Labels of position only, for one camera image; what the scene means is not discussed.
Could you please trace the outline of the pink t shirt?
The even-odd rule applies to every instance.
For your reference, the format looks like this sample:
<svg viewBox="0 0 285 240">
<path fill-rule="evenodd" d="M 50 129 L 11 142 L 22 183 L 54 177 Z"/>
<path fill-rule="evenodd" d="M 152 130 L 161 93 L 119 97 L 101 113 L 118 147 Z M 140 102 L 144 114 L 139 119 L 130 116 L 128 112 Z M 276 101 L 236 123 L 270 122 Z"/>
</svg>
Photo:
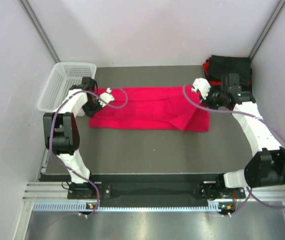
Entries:
<svg viewBox="0 0 285 240">
<path fill-rule="evenodd" d="M 191 87 L 124 87 L 112 89 L 114 107 L 106 106 L 88 121 L 90 128 L 207 132 L 210 113 Z"/>
</svg>

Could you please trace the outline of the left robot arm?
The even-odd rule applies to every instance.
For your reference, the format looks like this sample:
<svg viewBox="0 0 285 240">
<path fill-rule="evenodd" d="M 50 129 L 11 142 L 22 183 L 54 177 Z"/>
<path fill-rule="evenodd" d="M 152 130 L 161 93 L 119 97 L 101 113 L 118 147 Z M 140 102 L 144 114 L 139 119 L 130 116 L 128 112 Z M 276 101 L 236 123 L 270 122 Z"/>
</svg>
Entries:
<svg viewBox="0 0 285 240">
<path fill-rule="evenodd" d="M 86 115 L 91 118 L 103 109 L 103 104 L 96 97 L 97 82 L 88 76 L 80 84 L 72 85 L 63 103 L 53 112 L 43 115 L 44 142 L 50 156 L 59 158 L 68 173 L 68 199 L 94 199 L 97 188 L 93 184 L 90 170 L 81 157 L 80 134 L 76 116 Z"/>
</svg>

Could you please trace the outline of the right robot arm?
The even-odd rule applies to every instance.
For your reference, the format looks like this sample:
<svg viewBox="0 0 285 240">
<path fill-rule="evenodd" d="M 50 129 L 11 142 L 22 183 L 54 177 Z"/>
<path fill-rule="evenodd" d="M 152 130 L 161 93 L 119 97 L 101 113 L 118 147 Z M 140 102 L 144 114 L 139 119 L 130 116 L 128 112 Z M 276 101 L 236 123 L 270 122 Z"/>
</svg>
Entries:
<svg viewBox="0 0 285 240">
<path fill-rule="evenodd" d="M 209 109 L 225 107 L 231 111 L 252 151 L 252 158 L 243 169 L 218 175 L 216 193 L 227 198 L 236 188 L 285 185 L 285 147 L 262 123 L 256 99 L 250 91 L 242 88 L 239 74 L 224 75 L 218 88 L 205 78 L 197 78 L 192 87 L 199 93 L 201 103 Z"/>
</svg>

